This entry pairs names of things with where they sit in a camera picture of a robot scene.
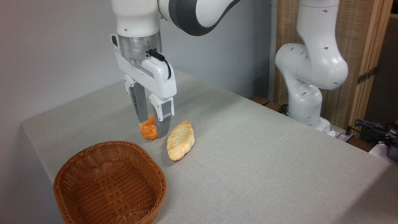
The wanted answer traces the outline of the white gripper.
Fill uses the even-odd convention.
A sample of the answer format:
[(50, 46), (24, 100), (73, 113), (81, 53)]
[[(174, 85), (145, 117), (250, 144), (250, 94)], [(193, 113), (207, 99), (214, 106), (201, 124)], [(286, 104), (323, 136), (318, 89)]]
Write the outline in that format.
[(158, 139), (165, 137), (174, 116), (174, 99), (177, 90), (172, 66), (161, 54), (161, 36), (124, 37), (111, 35), (111, 42), (119, 67), (125, 72), (124, 82), (139, 123), (148, 120), (145, 90), (152, 93)]

